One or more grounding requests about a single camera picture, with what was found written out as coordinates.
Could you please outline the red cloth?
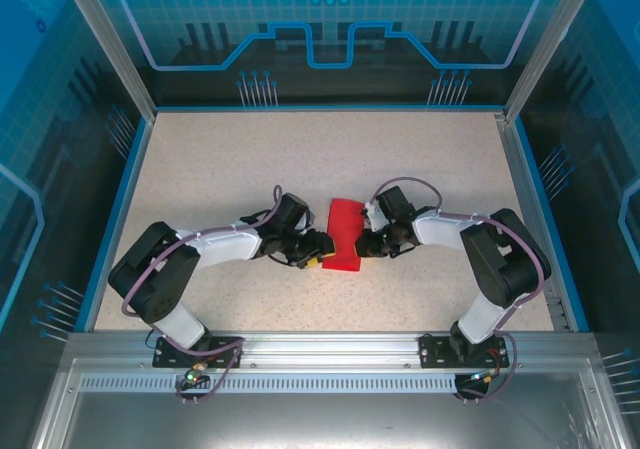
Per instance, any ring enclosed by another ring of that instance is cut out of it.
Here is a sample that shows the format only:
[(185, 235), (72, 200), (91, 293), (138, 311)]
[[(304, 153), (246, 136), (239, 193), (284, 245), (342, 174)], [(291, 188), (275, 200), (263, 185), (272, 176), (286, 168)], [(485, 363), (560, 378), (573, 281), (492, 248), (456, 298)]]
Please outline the red cloth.
[(364, 230), (361, 214), (365, 205), (351, 199), (334, 198), (329, 208), (327, 232), (335, 246), (334, 254), (324, 259), (322, 267), (328, 270), (359, 272), (361, 257), (355, 243)]

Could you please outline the blue printed side panel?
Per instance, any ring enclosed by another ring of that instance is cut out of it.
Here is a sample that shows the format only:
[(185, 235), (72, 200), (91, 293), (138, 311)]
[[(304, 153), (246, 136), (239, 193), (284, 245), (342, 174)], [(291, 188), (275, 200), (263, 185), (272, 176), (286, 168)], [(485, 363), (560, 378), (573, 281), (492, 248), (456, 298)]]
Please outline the blue printed side panel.
[(640, 0), (584, 1), (519, 124), (573, 318), (640, 449)]
[(145, 119), (75, 0), (0, 0), (0, 449), (30, 449)]

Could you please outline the aluminium mounting rail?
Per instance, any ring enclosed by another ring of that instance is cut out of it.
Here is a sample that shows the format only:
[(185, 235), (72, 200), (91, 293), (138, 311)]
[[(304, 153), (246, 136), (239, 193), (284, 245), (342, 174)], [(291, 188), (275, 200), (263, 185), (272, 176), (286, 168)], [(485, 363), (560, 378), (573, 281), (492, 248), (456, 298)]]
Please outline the aluminium mounting rail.
[[(61, 359), (85, 372), (151, 369), (153, 351), (139, 331), (98, 331), (69, 337)], [(416, 372), (429, 353), (419, 332), (245, 332), (242, 372)], [(525, 372), (571, 372), (596, 367), (590, 333), (512, 332), (504, 337), (509, 362)]]

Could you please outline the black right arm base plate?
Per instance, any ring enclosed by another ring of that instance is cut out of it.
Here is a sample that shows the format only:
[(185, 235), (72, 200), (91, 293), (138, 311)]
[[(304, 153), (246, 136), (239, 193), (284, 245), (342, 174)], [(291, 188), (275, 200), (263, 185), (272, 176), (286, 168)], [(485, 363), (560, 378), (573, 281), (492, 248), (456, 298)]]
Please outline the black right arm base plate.
[(464, 337), (427, 333), (418, 339), (418, 356), (423, 369), (503, 369), (510, 366), (505, 339), (496, 336), (471, 344)]

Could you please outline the aluminium side rail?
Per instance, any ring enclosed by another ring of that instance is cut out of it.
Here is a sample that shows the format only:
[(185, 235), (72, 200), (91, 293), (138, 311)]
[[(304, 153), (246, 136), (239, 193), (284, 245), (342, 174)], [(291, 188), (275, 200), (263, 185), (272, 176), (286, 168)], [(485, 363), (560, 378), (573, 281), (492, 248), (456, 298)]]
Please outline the aluminium side rail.
[(520, 204), (522, 220), (546, 254), (551, 266), (551, 276), (545, 282), (543, 292), (553, 329), (559, 332), (574, 332), (574, 319), (571, 308), (568, 306), (562, 271), (558, 265), (543, 207), (536, 189), (534, 172), (528, 163), (525, 148), (516, 126), (512, 122), (508, 122), (502, 112), (498, 112), (495, 119)]

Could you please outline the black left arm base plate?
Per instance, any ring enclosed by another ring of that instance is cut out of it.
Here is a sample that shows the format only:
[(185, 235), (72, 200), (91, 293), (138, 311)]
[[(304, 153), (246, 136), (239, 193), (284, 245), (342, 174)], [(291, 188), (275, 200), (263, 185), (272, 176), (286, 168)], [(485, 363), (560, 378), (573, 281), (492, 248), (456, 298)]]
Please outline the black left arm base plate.
[[(213, 337), (205, 335), (191, 348), (191, 351), (211, 352), (240, 341), (240, 337)], [(207, 369), (224, 369), (231, 361), (232, 356), (233, 349), (207, 357), (190, 355), (175, 348), (164, 337), (159, 337), (156, 340), (152, 366), (154, 368), (187, 369), (196, 363), (205, 361)]]

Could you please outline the aluminium frame post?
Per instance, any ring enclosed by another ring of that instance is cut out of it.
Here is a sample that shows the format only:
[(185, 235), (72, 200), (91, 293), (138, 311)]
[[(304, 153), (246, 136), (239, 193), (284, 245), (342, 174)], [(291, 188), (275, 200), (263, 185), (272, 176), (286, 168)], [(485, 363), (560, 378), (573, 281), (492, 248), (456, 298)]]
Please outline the aluminium frame post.
[(533, 93), (585, 0), (560, 0), (507, 103), (504, 122), (512, 124)]
[(100, 0), (74, 0), (136, 108), (154, 123), (157, 108)]

